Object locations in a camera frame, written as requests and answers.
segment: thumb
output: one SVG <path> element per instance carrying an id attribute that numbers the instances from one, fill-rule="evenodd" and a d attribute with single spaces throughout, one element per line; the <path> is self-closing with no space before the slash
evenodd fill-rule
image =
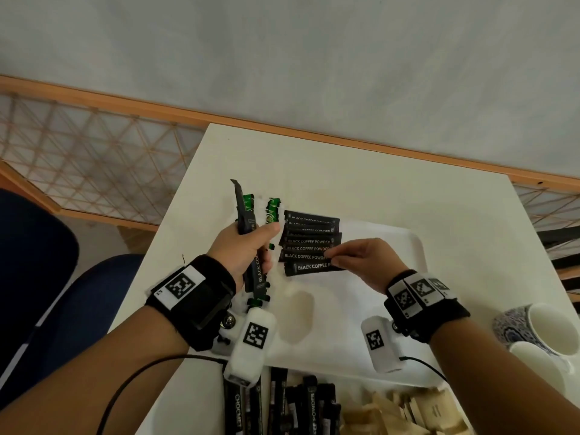
<path id="1" fill-rule="evenodd" d="M 274 238 L 280 232 L 279 223 L 264 224 L 264 226 L 257 227 L 254 232 L 250 232 L 245 237 L 248 237 L 248 243 L 252 248 L 259 249 L 268 241 Z"/>
<path id="2" fill-rule="evenodd" d="M 363 267 L 364 259 L 355 258 L 354 256 L 340 255 L 332 258 L 330 263 L 335 267 L 340 267 L 341 269 L 348 270 L 355 275 L 359 275 Z"/>

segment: geometric wire mesh panel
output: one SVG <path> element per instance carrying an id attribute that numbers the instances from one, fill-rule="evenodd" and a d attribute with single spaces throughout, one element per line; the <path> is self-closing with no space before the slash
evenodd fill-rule
<path id="1" fill-rule="evenodd" d="M 514 188 L 537 231 L 580 226 L 580 194 L 577 192 L 519 184 Z M 580 253 L 580 239 L 558 244 L 547 252 L 550 259 Z"/>
<path id="2" fill-rule="evenodd" d="M 160 224 L 197 127 L 0 95 L 0 158 L 62 208 Z"/>

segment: cup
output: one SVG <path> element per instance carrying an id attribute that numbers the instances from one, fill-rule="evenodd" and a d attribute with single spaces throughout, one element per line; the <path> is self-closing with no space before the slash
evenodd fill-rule
<path id="1" fill-rule="evenodd" d="M 522 362 L 524 362 L 533 372 L 566 396 L 566 381 L 561 370 L 552 357 L 540 347 L 529 342 L 516 342 L 509 346 L 509 351 Z"/>
<path id="2" fill-rule="evenodd" d="M 512 308 L 496 316 L 492 328 L 506 346 L 529 342 L 553 356 L 573 356 L 580 351 L 580 333 L 574 323 L 548 304 Z"/>

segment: person's right hand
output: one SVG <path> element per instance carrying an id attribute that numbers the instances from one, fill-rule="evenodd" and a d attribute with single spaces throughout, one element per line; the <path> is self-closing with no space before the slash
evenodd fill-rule
<path id="1" fill-rule="evenodd" d="M 332 258 L 333 266 L 354 273 L 383 295 L 389 282 L 409 269 L 393 248 L 380 238 L 348 241 L 328 249 L 324 256 Z"/>

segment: gray wall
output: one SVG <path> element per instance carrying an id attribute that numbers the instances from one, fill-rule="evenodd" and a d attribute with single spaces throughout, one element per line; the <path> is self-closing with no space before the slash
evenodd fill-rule
<path id="1" fill-rule="evenodd" d="M 0 0 L 0 72 L 580 176 L 580 0 Z"/>

